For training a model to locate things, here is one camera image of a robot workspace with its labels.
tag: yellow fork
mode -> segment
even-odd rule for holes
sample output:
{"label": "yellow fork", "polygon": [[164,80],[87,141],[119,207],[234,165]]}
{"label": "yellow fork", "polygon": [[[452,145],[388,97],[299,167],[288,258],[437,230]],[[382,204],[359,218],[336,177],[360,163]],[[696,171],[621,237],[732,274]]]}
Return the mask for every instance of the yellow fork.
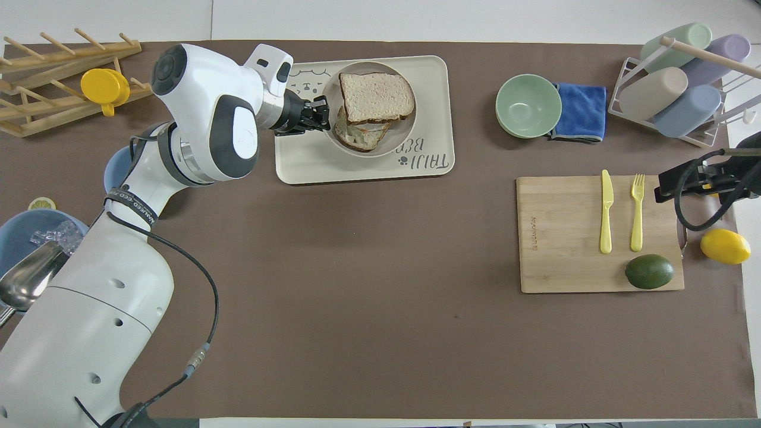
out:
{"label": "yellow fork", "polygon": [[637,174],[632,183],[632,198],[634,198],[634,225],[632,226],[632,251],[642,249],[642,199],[645,198],[645,175]]}

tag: white table surface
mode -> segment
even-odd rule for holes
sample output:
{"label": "white table surface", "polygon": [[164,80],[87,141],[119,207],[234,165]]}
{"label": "white table surface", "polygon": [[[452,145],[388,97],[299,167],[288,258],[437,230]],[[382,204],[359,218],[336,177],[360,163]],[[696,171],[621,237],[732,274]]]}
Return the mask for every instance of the white table surface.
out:
{"label": "white table surface", "polygon": [[[92,2],[2,0],[2,35],[21,43],[45,43],[45,31],[63,43],[81,43],[79,27],[100,42],[119,33],[141,41],[276,39],[489,41],[539,43],[642,44],[674,27],[701,21],[715,36],[738,33],[754,43],[747,61],[761,64],[761,5],[754,0],[131,0]],[[728,105],[761,93],[761,80],[735,91]],[[761,106],[757,107],[761,116]],[[730,144],[761,130],[728,127]],[[734,205],[737,227],[751,246],[761,244],[761,202]],[[750,349],[756,379],[761,378],[761,250],[743,264]],[[756,382],[761,408],[761,382]],[[304,420],[250,418],[203,420],[204,428],[223,426],[453,426],[463,420]],[[479,420],[474,425],[561,421]]]}

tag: folded blue cloth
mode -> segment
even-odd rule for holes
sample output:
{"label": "folded blue cloth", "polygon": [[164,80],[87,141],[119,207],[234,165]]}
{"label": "folded blue cloth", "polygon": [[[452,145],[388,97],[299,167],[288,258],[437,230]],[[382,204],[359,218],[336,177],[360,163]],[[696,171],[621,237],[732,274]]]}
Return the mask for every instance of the folded blue cloth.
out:
{"label": "folded blue cloth", "polygon": [[607,89],[604,86],[571,85],[556,83],[563,110],[560,121],[549,139],[597,144],[605,136],[605,102]]}

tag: table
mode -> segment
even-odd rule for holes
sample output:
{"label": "table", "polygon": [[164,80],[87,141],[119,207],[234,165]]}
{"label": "table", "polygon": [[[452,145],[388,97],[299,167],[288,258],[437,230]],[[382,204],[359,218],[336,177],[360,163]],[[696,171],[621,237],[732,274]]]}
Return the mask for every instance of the table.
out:
{"label": "table", "polygon": [[[155,231],[210,269],[223,312],[203,370],[155,416],[755,416],[740,268],[702,259],[694,237],[683,292],[520,292],[516,177],[656,174],[704,151],[614,118],[599,146],[513,139],[493,120],[496,89],[522,72],[610,89],[636,46],[270,43],[300,62],[439,55],[457,163],[437,178],[290,187],[262,136],[249,177],[176,195]],[[238,62],[255,46],[200,44]],[[168,46],[146,43],[123,68],[147,80]],[[93,165],[159,120],[168,113],[150,99],[23,142],[3,136],[0,219],[43,193],[94,218],[103,188]],[[72,166],[76,158],[88,167]],[[30,174],[29,159],[46,173]],[[174,301],[128,375],[125,403],[173,380],[210,322],[202,277],[160,251],[174,268]]]}

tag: cutting board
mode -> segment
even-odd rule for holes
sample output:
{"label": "cutting board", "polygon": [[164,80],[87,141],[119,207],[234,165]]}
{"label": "cutting board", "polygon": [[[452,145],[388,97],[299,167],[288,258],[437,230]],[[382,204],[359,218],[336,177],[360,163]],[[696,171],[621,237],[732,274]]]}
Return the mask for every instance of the cutting board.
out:
{"label": "cutting board", "polygon": [[[610,208],[613,250],[600,252],[602,184],[599,176],[517,179],[518,234],[523,292],[625,292],[684,289],[677,216],[672,203],[656,203],[658,176],[645,178],[642,251],[629,249],[634,221],[634,176],[612,176]],[[674,267],[673,279],[655,290],[626,279],[626,264],[643,254],[660,254]]]}

